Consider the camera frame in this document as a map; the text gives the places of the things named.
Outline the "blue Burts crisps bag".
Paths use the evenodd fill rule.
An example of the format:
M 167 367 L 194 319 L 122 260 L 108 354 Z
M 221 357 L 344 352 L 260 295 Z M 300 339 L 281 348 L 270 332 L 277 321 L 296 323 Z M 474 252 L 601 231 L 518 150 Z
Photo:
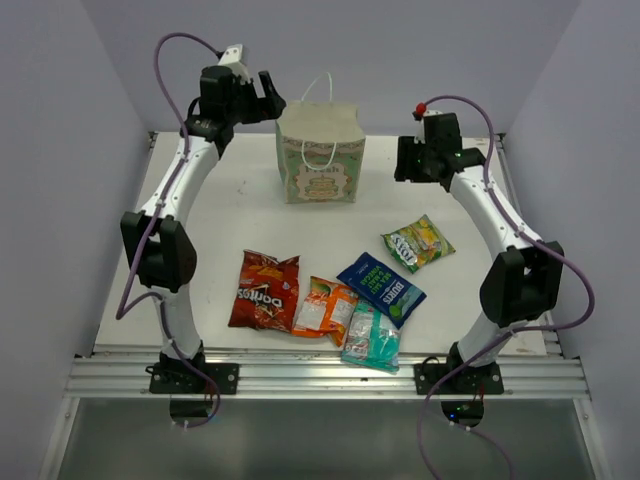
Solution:
M 367 252 L 340 272 L 337 279 L 388 317 L 397 329 L 426 299 L 420 288 Z

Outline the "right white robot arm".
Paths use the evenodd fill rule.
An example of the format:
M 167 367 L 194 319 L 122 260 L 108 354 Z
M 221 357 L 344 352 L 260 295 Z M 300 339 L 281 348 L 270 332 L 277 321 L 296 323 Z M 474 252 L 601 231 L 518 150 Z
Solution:
M 486 154 L 463 145 L 453 113 L 413 112 L 414 136 L 398 139 L 394 178 L 437 183 L 464 208 L 481 234 L 493 263 L 479 290 L 481 313 L 447 356 L 444 378 L 468 392 L 488 376 L 502 348 L 519 329 L 530 327 L 557 303 L 563 249 L 557 242 L 536 248 L 538 235 L 508 204 L 494 180 Z

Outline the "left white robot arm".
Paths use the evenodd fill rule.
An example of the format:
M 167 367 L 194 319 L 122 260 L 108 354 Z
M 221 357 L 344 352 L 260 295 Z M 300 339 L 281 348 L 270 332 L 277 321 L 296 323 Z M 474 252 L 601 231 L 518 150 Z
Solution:
M 278 119 L 286 106 L 268 71 L 252 80 L 229 66 L 202 70 L 200 93 L 179 114 L 180 140 L 170 166 L 149 200 L 120 220 L 129 264 L 125 286 L 146 287 L 153 300 L 164 346 L 163 359 L 179 361 L 172 379 L 185 392 L 201 390 L 208 379 L 202 340 L 195 327 L 189 285 L 197 252 L 186 232 L 191 208 L 209 173 L 223 156 L 238 124 Z

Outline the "teal clear candy bag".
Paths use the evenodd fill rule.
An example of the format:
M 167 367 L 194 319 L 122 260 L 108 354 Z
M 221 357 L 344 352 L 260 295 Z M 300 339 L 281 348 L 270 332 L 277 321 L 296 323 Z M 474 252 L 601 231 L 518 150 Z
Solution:
M 400 332 L 381 311 L 360 299 L 351 317 L 341 360 L 395 374 L 399 370 Z

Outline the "green Fox's candy bag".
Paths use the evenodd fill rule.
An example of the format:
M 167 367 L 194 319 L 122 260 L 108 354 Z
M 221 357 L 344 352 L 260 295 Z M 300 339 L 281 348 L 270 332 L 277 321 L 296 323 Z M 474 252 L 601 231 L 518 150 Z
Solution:
M 392 257 L 411 274 L 456 252 L 427 215 L 381 237 Z

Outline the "red Doritos chip bag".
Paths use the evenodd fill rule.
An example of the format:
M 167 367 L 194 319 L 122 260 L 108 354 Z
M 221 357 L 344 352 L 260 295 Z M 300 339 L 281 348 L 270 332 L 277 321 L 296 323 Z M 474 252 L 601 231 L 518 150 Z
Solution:
M 290 333 L 299 298 L 299 256 L 245 250 L 228 326 Z

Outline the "green patterned paper bag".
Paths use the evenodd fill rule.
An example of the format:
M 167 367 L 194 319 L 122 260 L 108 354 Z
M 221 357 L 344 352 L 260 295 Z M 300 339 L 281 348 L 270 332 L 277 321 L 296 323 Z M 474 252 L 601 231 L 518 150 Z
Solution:
M 358 107 L 336 102 L 332 75 L 323 76 L 328 80 L 326 100 L 308 100 L 308 87 L 276 121 L 278 170 L 287 204 L 356 201 L 366 136 Z

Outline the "orange snack packet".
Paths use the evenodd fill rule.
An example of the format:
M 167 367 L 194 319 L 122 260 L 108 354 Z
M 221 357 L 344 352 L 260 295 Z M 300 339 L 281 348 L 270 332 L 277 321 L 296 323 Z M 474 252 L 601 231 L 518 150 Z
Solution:
M 311 276 L 291 333 L 304 338 L 328 336 L 341 348 L 357 304 L 358 294 L 350 287 Z

